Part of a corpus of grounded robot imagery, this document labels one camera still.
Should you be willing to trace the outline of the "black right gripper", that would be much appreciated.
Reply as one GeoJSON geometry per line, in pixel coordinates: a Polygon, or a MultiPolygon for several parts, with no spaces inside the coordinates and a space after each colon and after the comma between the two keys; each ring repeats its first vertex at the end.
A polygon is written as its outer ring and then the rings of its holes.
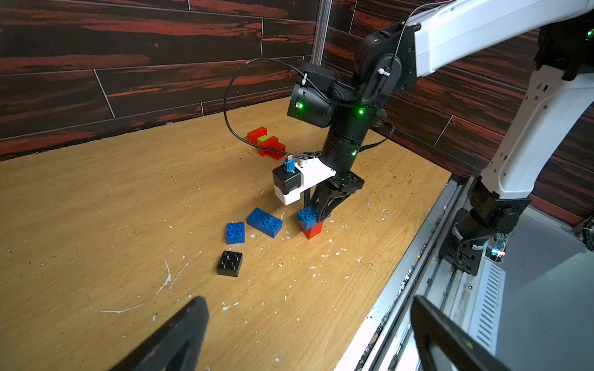
{"type": "Polygon", "coordinates": [[[350,195],[362,189],[364,180],[353,172],[337,173],[304,192],[304,206],[317,204],[316,219],[325,220],[350,195]]]}

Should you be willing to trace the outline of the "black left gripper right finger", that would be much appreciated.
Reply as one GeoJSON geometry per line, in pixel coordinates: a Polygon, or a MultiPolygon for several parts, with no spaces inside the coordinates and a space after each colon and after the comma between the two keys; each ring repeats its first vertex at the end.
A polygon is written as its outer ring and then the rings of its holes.
{"type": "Polygon", "coordinates": [[[410,314],[424,371],[507,369],[426,297],[413,298],[410,314]]]}

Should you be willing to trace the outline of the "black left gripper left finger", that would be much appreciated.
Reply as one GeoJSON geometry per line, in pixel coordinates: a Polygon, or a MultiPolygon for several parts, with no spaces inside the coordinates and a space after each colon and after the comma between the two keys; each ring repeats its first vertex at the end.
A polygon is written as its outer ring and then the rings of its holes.
{"type": "Polygon", "coordinates": [[[192,298],[113,370],[195,370],[209,321],[206,298],[192,298]]]}

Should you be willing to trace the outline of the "red tall square brick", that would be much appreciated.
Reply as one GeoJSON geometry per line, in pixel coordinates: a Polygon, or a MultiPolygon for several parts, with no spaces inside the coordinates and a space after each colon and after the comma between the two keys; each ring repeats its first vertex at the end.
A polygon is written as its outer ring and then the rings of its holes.
{"type": "Polygon", "coordinates": [[[307,237],[307,239],[311,240],[312,238],[316,237],[321,233],[321,231],[323,230],[323,222],[311,227],[309,230],[306,230],[301,225],[299,226],[299,228],[301,232],[307,237]]]}

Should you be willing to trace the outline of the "red long brick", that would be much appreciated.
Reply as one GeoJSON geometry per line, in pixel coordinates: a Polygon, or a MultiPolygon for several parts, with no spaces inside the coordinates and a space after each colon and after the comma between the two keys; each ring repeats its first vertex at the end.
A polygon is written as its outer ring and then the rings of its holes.
{"type": "Polygon", "coordinates": [[[266,156],[267,155],[266,148],[274,148],[277,143],[278,143],[277,137],[275,137],[275,136],[270,137],[269,140],[264,142],[262,145],[259,145],[260,149],[258,150],[258,153],[260,154],[260,156],[266,156]]]}
{"type": "Polygon", "coordinates": [[[267,148],[267,155],[280,160],[286,157],[286,146],[278,142],[274,148],[267,148]]]}

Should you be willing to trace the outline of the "green square brick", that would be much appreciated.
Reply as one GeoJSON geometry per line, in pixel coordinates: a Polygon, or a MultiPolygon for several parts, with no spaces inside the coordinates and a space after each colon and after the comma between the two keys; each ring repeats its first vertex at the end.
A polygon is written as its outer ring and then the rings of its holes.
{"type": "Polygon", "coordinates": [[[264,142],[266,142],[269,139],[270,139],[270,137],[267,135],[261,136],[260,138],[258,138],[258,145],[262,145],[264,142]]]}

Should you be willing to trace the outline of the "small red base brick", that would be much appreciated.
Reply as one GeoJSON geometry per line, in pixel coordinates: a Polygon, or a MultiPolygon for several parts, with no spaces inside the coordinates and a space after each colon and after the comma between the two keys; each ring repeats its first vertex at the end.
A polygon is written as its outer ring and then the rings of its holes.
{"type": "Polygon", "coordinates": [[[252,145],[259,145],[259,139],[261,137],[266,136],[267,133],[268,130],[265,127],[256,128],[255,130],[252,130],[249,133],[247,133],[247,141],[252,145]]]}

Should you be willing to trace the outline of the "small blue square brick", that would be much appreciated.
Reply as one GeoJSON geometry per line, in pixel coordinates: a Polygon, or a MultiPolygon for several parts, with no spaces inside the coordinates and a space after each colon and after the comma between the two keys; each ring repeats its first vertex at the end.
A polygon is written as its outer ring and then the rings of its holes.
{"type": "Polygon", "coordinates": [[[228,223],[225,230],[225,240],[227,245],[243,244],[245,242],[244,223],[228,223]]]}

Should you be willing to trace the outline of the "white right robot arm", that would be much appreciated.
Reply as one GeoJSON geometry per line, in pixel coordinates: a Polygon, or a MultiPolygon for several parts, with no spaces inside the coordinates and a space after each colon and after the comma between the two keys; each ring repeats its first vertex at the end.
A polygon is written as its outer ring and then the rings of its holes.
{"type": "MultiPolygon", "coordinates": [[[[368,34],[406,19],[415,1],[335,1],[323,65],[343,79],[368,34]]],[[[456,176],[477,176],[490,162],[527,91],[538,31],[457,60],[392,97],[393,140],[456,176]]],[[[535,207],[578,224],[593,214],[593,111],[588,109],[541,171],[535,207]]]]}

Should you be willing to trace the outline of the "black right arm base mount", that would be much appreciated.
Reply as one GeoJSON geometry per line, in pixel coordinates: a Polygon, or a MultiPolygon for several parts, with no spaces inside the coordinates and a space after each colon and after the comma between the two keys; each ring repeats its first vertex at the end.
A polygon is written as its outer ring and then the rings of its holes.
{"type": "Polygon", "coordinates": [[[471,209],[457,212],[439,256],[457,270],[475,276],[485,242],[499,233],[511,233],[532,199],[501,199],[488,191],[480,177],[470,184],[468,198],[471,209]]]}

